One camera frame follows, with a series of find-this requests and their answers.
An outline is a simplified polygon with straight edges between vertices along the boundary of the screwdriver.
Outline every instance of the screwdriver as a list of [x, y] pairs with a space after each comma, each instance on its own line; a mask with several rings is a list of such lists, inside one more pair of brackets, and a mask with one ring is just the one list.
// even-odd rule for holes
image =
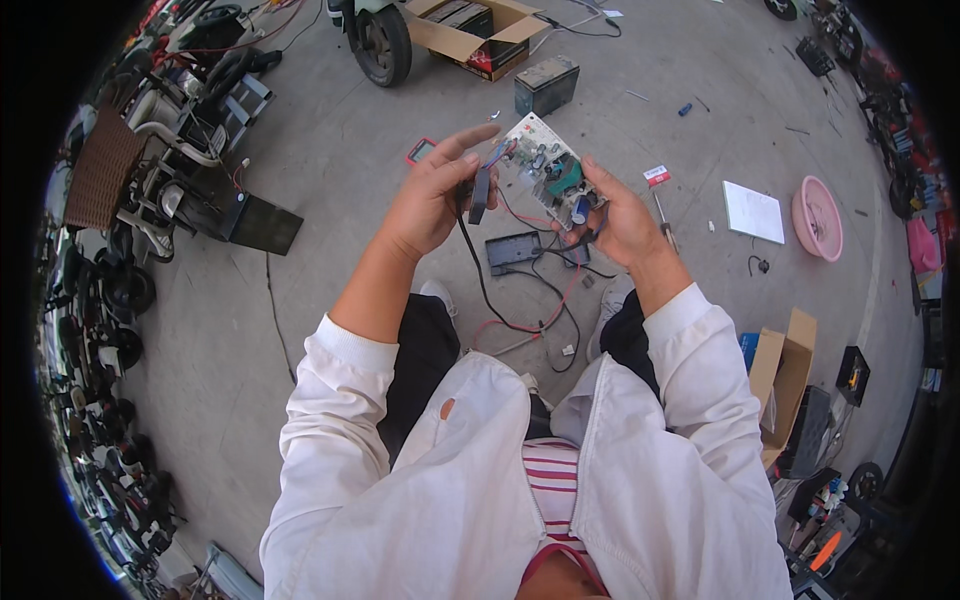
[[657, 202], [657, 210], [660, 211], [660, 220], [663, 221], [663, 225], [660, 226], [660, 231], [663, 233], [663, 237], [666, 238], [667, 244], [673, 249], [673, 252], [680, 255], [680, 250], [677, 248], [677, 239], [673, 236], [673, 229], [670, 228], [670, 222], [663, 216], [663, 207], [660, 206], [660, 198], [657, 198], [657, 192], [654, 192], [654, 200]]

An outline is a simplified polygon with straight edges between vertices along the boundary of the orange object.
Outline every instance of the orange object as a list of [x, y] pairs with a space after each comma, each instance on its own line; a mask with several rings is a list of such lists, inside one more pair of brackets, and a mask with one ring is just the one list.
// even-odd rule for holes
[[824, 544], [824, 547], [817, 553], [817, 557], [813, 559], [813, 562], [810, 563], [810, 570], [815, 571], [819, 569], [824, 563], [827, 562], [827, 559], [830, 558], [830, 555], [833, 554], [833, 551], [837, 549], [837, 544], [840, 543], [840, 532], [833, 534], [827, 543]]

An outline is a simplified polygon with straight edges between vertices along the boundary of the blue capacitor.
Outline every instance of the blue capacitor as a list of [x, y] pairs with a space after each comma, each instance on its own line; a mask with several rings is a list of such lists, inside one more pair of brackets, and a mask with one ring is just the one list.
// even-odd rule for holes
[[590, 201], [587, 196], [581, 195], [577, 198], [577, 203], [573, 206], [573, 212], [570, 214], [570, 221], [574, 225], [582, 225], [587, 222], [587, 215], [590, 213]]

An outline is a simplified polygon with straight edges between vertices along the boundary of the red multimeter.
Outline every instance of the red multimeter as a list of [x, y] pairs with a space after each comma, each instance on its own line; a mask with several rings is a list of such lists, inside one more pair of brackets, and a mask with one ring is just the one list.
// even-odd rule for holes
[[429, 137], [425, 137], [417, 142], [417, 145], [407, 153], [407, 164], [413, 166], [420, 162], [420, 160], [427, 156], [431, 150], [437, 147], [437, 142], [433, 141]]

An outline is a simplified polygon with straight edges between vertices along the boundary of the striped shirt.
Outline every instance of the striped shirt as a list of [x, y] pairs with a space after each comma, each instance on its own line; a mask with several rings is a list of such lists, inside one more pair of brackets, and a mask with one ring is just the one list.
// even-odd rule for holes
[[563, 438], [539, 438], [523, 443], [523, 466], [533, 490], [534, 499], [546, 525], [546, 539], [527, 566], [526, 581], [548, 554], [562, 551], [593, 579], [600, 589], [596, 565], [587, 554], [587, 547], [570, 535], [570, 520], [577, 499], [577, 459], [580, 448]]

